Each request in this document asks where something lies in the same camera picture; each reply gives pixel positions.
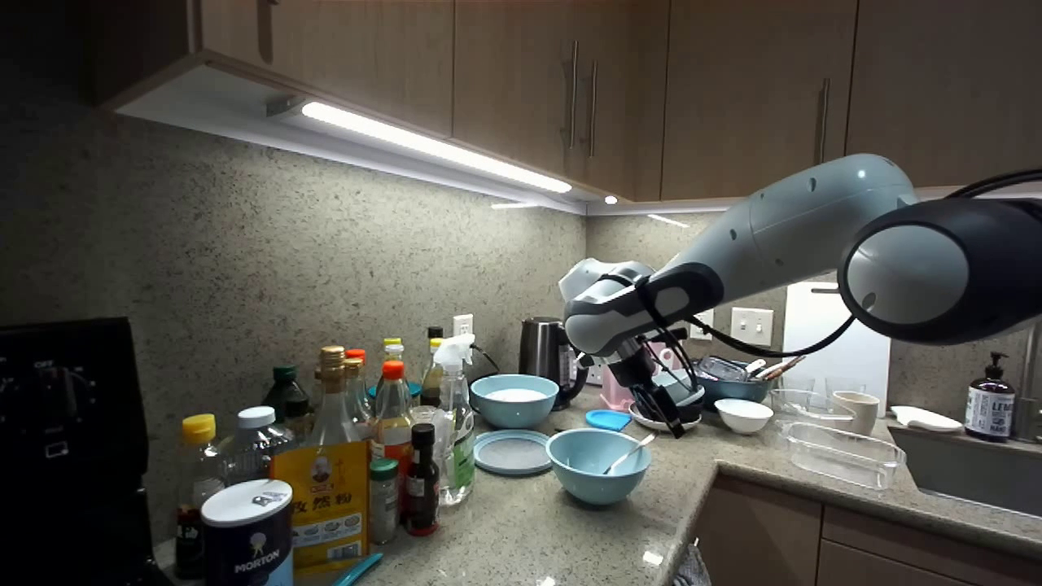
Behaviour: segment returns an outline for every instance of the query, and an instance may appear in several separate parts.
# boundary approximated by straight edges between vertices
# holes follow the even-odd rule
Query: light blue bowl
[[[557,379],[538,375],[493,375],[469,383],[475,411],[488,427],[532,428],[539,427],[557,402]]]
[[[623,458],[613,475],[607,475],[607,466],[613,466],[632,445],[634,453]],[[648,450],[632,435],[591,427],[551,435],[546,455],[562,490],[586,505],[614,505],[629,497],[652,466]]]

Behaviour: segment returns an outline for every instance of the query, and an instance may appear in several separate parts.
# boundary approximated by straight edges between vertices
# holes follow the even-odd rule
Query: soap dispenser
[[[968,434],[981,439],[1006,443],[1013,435],[1015,392],[1003,379],[1003,351],[989,351],[982,378],[968,390]]]

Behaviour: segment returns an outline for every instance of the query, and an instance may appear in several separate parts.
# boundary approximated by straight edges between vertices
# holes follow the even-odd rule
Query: electric kettle
[[[565,341],[565,332],[557,319],[535,316],[535,319],[520,321],[520,360],[519,365],[523,375],[539,375],[539,378],[557,379],[557,387],[559,387],[557,407],[574,399],[586,383],[589,360],[575,365],[575,379],[574,379],[574,360],[575,360],[575,351]]]

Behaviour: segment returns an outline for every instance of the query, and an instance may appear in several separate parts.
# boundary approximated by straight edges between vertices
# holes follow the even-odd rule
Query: red cap
[[[403,378],[403,360],[385,360],[385,378]]]

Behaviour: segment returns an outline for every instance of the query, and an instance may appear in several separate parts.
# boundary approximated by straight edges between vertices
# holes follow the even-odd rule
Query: lower cabinet
[[[1042,586],[1042,564],[718,475],[698,538],[712,586]]]

